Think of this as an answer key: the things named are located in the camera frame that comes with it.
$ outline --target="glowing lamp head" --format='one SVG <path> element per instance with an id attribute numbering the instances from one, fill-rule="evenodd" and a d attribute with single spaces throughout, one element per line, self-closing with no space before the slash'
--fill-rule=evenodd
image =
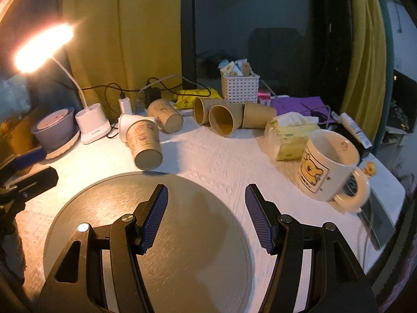
<path id="1" fill-rule="evenodd" d="M 17 68 L 25 73 L 34 72 L 71 39 L 72 27 L 68 24 L 44 31 L 19 50 L 15 58 Z"/>

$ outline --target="yellow package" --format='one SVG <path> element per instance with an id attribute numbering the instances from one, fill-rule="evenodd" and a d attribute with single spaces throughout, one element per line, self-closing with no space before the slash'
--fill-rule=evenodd
<path id="1" fill-rule="evenodd" d="M 311 120 L 308 119 L 310 117 L 303 117 L 301 123 L 297 122 L 295 125 L 292 123 L 281 126 L 278 118 L 280 117 L 269 122 L 265 128 L 270 158 L 276 161 L 301 159 L 309 138 L 308 134 L 320 129 L 319 126 L 316 123 L 311 123 Z"/>
<path id="2" fill-rule="evenodd" d="M 219 93 L 213 89 L 209 88 L 211 91 L 211 95 L 207 97 L 208 99 L 221 99 L 222 97 L 219 95 Z M 188 90 L 180 90 L 179 94 L 185 94 L 184 95 L 175 95 L 174 100 L 176 100 L 175 106 L 178 109 L 188 109 L 188 108 L 194 108 L 194 102 L 196 98 L 203 98 L 206 97 L 209 93 L 207 89 L 188 89 Z M 195 94 L 199 96 L 189 96 L 187 94 Z"/>

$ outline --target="white lamp base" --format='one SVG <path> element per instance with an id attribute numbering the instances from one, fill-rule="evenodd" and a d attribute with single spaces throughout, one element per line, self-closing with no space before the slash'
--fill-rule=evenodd
<path id="1" fill-rule="evenodd" d="M 107 123 L 93 130 L 92 132 L 89 132 L 87 134 L 81 134 L 81 142 L 84 145 L 88 145 L 89 143 L 92 143 L 102 138 L 103 136 L 107 135 L 110 132 L 110 130 L 111 130 L 110 122 L 107 121 Z"/>
<path id="2" fill-rule="evenodd" d="M 110 122 L 104 115 L 99 103 L 88 106 L 76 114 L 76 121 L 81 131 L 81 142 L 88 145 L 110 132 Z"/>

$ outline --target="brown paper cup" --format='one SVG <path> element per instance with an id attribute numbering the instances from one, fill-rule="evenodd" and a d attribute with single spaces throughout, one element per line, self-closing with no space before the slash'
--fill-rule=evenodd
<path id="1" fill-rule="evenodd" d="M 154 116 L 156 124 L 170 134 L 178 132 L 184 123 L 182 115 L 162 99 L 149 105 L 148 116 Z"/>
<path id="2" fill-rule="evenodd" d="M 277 116 L 277 110 L 255 102 L 246 101 L 243 113 L 243 128 L 265 128 L 266 124 Z"/>
<path id="3" fill-rule="evenodd" d="M 158 126 L 149 120 L 134 123 L 127 132 L 128 145 L 135 165 L 150 171 L 162 163 L 162 150 L 159 143 Z"/>
<path id="4" fill-rule="evenodd" d="M 194 103 L 194 119 L 199 125 L 208 123 L 210 109 L 216 105 L 226 105 L 229 102 L 223 99 L 197 98 Z"/>
<path id="5" fill-rule="evenodd" d="M 216 105 L 210 110 L 208 116 L 213 130 L 220 136 L 228 136 L 242 126 L 243 104 Z"/>

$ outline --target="round placemat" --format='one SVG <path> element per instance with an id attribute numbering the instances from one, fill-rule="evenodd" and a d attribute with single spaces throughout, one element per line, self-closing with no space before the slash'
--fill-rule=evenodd
<path id="1" fill-rule="evenodd" d="M 80 223 L 93 227 L 113 223 L 147 201 L 157 184 L 168 187 L 168 207 L 154 246 L 138 256 L 155 312 L 244 312 L 252 287 L 252 261 L 241 225 L 212 193 L 171 174 L 120 174 L 73 197 L 49 229 L 45 276 Z M 106 296 L 108 308 L 118 312 L 109 254 L 103 251 Z"/>

